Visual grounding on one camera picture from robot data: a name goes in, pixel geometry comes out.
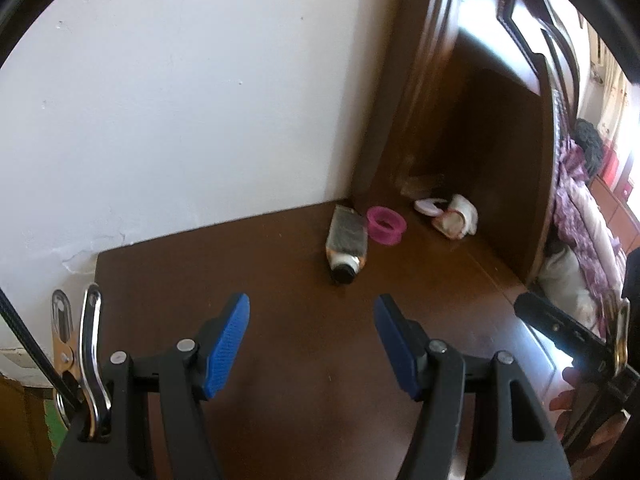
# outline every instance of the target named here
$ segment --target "silver bolt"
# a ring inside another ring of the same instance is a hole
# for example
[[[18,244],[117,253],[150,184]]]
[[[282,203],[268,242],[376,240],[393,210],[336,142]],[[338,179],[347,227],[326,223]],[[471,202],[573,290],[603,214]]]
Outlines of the silver bolt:
[[[191,352],[196,348],[196,342],[193,339],[180,339],[175,346],[180,352]]]
[[[500,350],[498,352],[498,361],[500,361],[503,365],[510,365],[515,361],[515,357],[511,355],[511,353],[506,350]]]
[[[109,361],[111,361],[115,365],[121,365],[124,361],[127,360],[127,354],[125,354],[122,350],[118,350],[111,354]]]
[[[440,339],[432,339],[429,343],[429,350],[436,354],[444,354],[447,351],[447,344]]]

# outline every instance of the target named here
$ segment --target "blue gripper pad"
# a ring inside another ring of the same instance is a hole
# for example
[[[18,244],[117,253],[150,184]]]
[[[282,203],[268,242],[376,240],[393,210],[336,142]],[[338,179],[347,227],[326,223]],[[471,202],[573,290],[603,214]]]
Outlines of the blue gripper pad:
[[[420,345],[406,318],[389,294],[380,295],[373,307],[374,321],[386,356],[400,388],[416,400],[422,387],[418,377],[420,362],[426,362],[426,351]]]
[[[249,325],[249,297],[234,294],[222,313],[200,330],[200,356],[204,359],[204,380],[200,385],[206,399],[211,399],[225,387],[242,337]]]

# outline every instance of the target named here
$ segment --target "blue rubber pad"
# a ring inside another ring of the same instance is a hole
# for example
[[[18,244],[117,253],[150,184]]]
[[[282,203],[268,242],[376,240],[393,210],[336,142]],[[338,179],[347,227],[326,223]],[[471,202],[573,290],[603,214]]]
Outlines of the blue rubber pad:
[[[422,390],[417,379],[417,363],[400,326],[406,320],[390,296],[385,296],[379,296],[373,307],[376,329],[398,385],[412,399],[417,399]]]
[[[238,296],[232,313],[226,318],[225,325],[220,331],[220,337],[207,360],[207,372],[203,387],[207,399],[211,399],[225,387],[242,337],[247,325],[249,325],[249,314],[249,297],[246,294],[241,294]]]

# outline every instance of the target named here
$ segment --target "bottle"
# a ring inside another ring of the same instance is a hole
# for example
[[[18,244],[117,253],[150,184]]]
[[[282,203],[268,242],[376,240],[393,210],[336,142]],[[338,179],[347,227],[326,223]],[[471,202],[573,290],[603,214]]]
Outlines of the bottle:
[[[336,283],[351,283],[367,258],[367,225],[353,209],[337,205],[326,238],[326,258]]]

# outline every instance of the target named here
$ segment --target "pink object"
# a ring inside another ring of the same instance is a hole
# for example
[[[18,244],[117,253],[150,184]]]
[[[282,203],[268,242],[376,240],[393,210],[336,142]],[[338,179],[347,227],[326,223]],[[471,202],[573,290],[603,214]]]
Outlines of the pink object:
[[[373,206],[367,211],[369,236],[379,244],[396,245],[406,231],[406,221],[388,207]]]

